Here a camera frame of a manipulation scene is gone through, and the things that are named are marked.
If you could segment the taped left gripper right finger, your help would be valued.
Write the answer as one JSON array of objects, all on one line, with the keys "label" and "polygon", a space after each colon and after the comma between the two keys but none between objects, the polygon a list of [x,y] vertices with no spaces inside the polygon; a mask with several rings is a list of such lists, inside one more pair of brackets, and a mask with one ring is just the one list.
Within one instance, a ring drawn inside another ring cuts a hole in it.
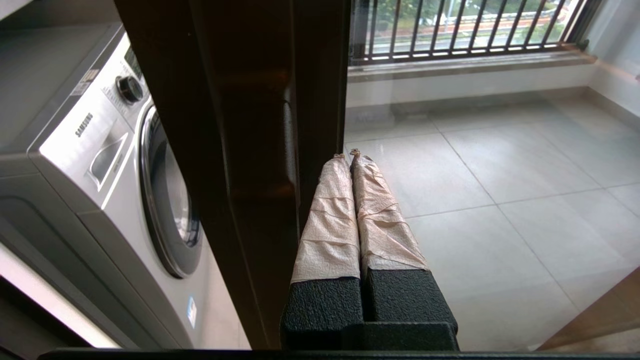
[{"label": "taped left gripper right finger", "polygon": [[350,151],[368,322],[457,321],[379,166]]}]

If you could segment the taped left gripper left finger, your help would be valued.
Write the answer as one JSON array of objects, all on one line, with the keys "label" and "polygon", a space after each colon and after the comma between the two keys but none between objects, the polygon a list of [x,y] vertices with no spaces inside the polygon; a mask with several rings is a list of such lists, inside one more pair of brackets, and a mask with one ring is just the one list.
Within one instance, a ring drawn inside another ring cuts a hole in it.
[{"label": "taped left gripper left finger", "polygon": [[325,162],[297,247],[280,321],[286,350],[339,350],[343,331],[362,324],[360,240],[349,164]]}]

